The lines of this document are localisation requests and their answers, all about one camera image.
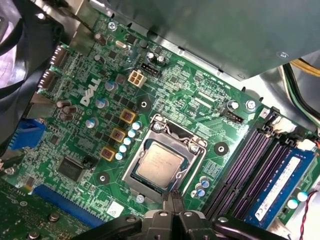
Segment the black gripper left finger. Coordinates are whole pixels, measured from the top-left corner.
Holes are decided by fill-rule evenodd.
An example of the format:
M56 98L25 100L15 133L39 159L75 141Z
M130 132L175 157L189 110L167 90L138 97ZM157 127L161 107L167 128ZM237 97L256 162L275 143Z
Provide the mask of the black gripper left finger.
M173 225L173 196L166 193L162 209L150 210L144 218L128 214L90 229L74 240L170 240Z

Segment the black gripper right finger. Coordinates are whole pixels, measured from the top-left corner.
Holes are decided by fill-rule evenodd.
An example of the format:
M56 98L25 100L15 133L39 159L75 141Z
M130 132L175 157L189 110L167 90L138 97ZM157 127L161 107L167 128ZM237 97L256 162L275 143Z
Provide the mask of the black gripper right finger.
M220 215L207 220L202 212L187 210L182 194L173 190L173 213L185 240L284 240L285 237L240 219Z

